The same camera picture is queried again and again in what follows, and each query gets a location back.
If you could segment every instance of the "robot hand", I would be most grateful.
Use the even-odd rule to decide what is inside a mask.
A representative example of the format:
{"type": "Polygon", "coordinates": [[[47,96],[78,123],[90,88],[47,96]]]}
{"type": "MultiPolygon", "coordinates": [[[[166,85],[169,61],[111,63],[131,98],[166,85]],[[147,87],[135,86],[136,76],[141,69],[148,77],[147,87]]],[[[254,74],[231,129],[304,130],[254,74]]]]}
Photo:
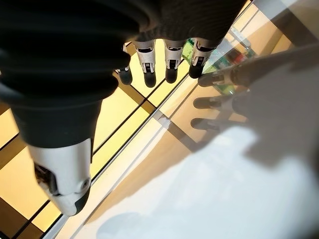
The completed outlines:
{"type": "Polygon", "coordinates": [[[62,213],[89,196],[92,146],[102,100],[130,84],[133,41],[148,87],[154,40],[165,40],[166,80],[176,80],[183,43],[196,37],[190,75],[200,76],[245,0],[0,1],[0,99],[27,143],[38,184],[62,213]]]}

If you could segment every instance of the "robotic finger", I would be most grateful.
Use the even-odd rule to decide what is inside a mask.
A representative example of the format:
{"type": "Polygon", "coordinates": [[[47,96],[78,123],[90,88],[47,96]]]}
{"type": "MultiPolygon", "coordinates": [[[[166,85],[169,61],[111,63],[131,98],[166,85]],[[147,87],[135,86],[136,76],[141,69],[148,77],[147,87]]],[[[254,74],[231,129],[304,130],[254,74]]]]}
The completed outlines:
{"type": "Polygon", "coordinates": [[[189,76],[198,78],[201,76],[204,65],[213,50],[217,48],[212,41],[196,38],[191,56],[191,66],[189,67],[189,76]]]}
{"type": "MultiPolygon", "coordinates": [[[[128,52],[125,44],[123,45],[123,51],[128,52]]],[[[117,69],[116,70],[119,73],[120,79],[124,85],[130,85],[133,81],[132,73],[130,66],[127,66],[122,69],[117,69]]]]}
{"type": "Polygon", "coordinates": [[[180,64],[181,55],[185,40],[172,41],[164,40],[165,43],[165,63],[166,74],[165,79],[168,83],[174,83],[177,79],[177,68],[180,64]]]}
{"type": "Polygon", "coordinates": [[[155,40],[133,41],[140,64],[144,73],[144,80],[147,87],[154,87],[156,84],[155,75],[155,40]]]}
{"type": "Polygon", "coordinates": [[[202,87],[235,85],[249,89],[257,86],[257,88],[261,90],[259,85],[255,84],[257,81],[267,83],[274,80],[272,77],[269,77],[269,75],[277,69],[280,69],[279,73],[281,76],[290,74],[291,70],[288,66],[291,62],[295,65],[300,65],[298,67],[299,71],[305,70],[309,65],[315,64],[317,60],[316,54],[318,54],[318,52],[319,47],[312,45],[272,54],[270,56],[247,59],[237,65],[203,74],[198,78],[198,84],[202,87]],[[308,63],[302,61],[304,58],[307,58],[308,63]]]}

